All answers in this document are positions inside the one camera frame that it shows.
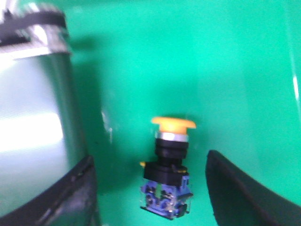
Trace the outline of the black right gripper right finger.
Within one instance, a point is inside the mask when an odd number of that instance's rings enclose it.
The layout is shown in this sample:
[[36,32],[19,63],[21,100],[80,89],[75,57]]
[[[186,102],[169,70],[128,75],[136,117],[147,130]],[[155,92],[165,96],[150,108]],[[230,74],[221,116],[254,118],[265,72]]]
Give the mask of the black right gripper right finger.
[[216,150],[206,161],[206,184],[219,226],[299,226],[299,205],[269,190]]

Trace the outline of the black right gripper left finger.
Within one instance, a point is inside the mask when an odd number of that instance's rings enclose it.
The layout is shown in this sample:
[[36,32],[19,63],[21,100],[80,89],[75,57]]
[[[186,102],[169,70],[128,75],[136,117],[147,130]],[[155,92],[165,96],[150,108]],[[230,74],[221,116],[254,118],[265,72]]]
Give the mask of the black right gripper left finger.
[[96,226],[94,159],[83,158],[66,175],[25,205],[1,217],[2,226]]

